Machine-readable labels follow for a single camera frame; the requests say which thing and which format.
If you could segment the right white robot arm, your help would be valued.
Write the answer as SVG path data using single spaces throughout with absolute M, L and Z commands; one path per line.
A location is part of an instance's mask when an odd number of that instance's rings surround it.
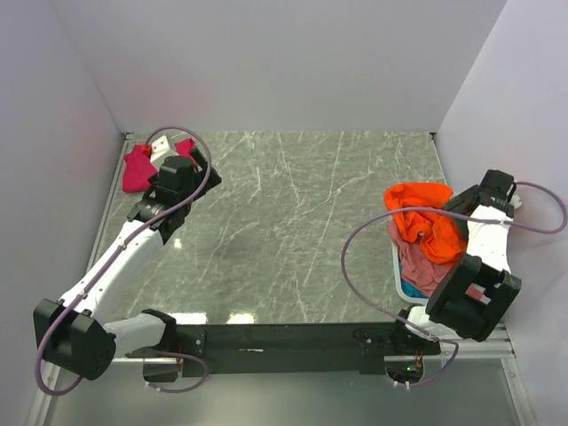
M 507 259 L 509 228 L 514 218 L 511 203 L 517 188 L 514 178 L 488 170 L 481 183 L 453 196 L 442 210 L 465 251 L 441 280 L 425 305 L 412 307 L 407 319 L 390 331 L 390 346 L 408 354 L 421 335 L 455 333 L 463 339 L 484 341 L 500 322 L 521 289 Z

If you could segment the orange t shirt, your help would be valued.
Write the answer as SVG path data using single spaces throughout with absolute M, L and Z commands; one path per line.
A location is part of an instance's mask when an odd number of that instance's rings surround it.
M 383 194 L 387 210 L 408 207 L 442 209 L 453 190 L 441 183 L 398 183 Z M 434 264 L 453 266 L 466 247 L 454 221 L 447 216 L 426 211 L 396 213 L 393 219 L 403 241 L 419 243 L 420 250 Z

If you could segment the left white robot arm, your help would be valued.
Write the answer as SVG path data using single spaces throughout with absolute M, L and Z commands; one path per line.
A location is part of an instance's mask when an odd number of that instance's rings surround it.
M 57 300 L 36 306 L 39 386 L 44 363 L 93 381 L 115 358 L 145 349 L 165 357 L 177 348 L 177 322 L 168 314 L 146 309 L 130 319 L 110 321 L 109 316 L 137 270 L 185 223 L 193 202 L 220 182 L 206 146 L 164 158 L 101 258 Z

